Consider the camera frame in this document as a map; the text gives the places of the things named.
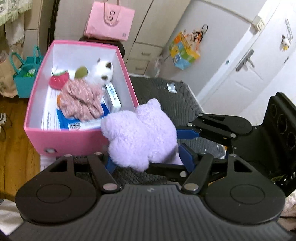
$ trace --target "black bag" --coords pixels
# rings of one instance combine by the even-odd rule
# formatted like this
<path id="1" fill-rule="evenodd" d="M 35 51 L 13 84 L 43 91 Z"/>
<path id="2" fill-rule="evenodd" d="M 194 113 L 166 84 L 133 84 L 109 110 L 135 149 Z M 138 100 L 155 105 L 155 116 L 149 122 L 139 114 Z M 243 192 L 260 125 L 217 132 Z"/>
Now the black bag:
<path id="1" fill-rule="evenodd" d="M 125 55 L 125 50 L 122 45 L 122 43 L 118 40 L 102 40 L 102 39 L 94 39 L 94 38 L 88 38 L 86 36 L 83 36 L 79 39 L 79 41 L 86 41 L 86 42 L 94 42 L 94 43 L 100 43 L 100 44 L 110 44 L 110 45 L 115 45 L 119 48 L 120 54 L 122 58 Z"/>

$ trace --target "light switch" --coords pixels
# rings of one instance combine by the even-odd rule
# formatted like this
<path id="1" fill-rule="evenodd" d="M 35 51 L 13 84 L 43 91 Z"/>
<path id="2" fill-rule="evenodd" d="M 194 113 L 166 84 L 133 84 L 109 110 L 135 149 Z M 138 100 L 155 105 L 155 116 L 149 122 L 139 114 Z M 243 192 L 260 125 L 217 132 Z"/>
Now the light switch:
<path id="1" fill-rule="evenodd" d="M 263 19 L 261 17 L 259 17 L 258 15 L 253 20 L 252 24 L 259 32 L 261 32 L 265 27 Z"/>

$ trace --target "pink box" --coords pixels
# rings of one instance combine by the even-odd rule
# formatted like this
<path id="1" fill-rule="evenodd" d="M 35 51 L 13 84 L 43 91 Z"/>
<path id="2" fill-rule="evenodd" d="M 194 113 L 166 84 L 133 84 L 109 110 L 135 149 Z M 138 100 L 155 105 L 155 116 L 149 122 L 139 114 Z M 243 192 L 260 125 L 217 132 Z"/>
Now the pink box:
<path id="1" fill-rule="evenodd" d="M 36 76 L 24 123 L 25 132 L 39 154 L 82 156 L 108 151 L 108 140 L 102 135 L 101 129 L 69 131 L 41 128 L 52 69 L 55 66 L 69 71 L 80 66 L 91 69 L 99 58 L 113 63 L 112 83 L 121 102 L 121 110 L 134 111 L 139 105 L 118 47 L 92 42 L 55 40 Z"/>

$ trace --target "teal bag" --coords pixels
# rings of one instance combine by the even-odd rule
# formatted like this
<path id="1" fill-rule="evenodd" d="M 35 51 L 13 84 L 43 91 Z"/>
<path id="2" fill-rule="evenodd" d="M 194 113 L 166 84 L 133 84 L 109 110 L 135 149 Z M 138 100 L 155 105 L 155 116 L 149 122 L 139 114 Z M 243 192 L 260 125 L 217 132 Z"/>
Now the teal bag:
<path id="1" fill-rule="evenodd" d="M 19 69 L 17 69 L 15 67 L 15 64 L 13 63 L 13 60 L 12 60 L 13 55 L 15 55 L 22 63 Z M 15 82 L 17 92 L 20 98 L 30 97 L 31 90 L 42 60 L 43 60 L 43 56 L 41 55 L 38 46 L 34 46 L 33 57 L 27 57 L 26 61 L 24 61 L 18 53 L 16 52 L 11 53 L 10 63 L 13 69 L 15 70 L 15 74 L 13 75 L 13 80 Z"/>

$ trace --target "small bird plush toy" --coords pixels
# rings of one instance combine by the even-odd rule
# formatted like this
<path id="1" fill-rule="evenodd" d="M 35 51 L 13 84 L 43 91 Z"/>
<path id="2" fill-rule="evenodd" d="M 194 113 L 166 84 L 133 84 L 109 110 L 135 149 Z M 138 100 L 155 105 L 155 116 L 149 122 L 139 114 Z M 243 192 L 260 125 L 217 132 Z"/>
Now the small bird plush toy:
<path id="1" fill-rule="evenodd" d="M 113 64 L 110 61 L 99 59 L 97 64 L 93 66 L 89 75 L 85 77 L 85 81 L 91 85 L 104 86 L 111 82 L 113 72 Z"/>
<path id="2" fill-rule="evenodd" d="M 289 49 L 289 47 L 290 47 L 290 41 L 288 40 L 288 38 L 286 38 L 284 35 L 282 35 L 282 38 L 283 38 L 283 40 L 282 40 L 282 44 L 283 44 L 283 46 L 284 46 L 284 50 L 286 51 L 286 50 L 288 50 Z"/>

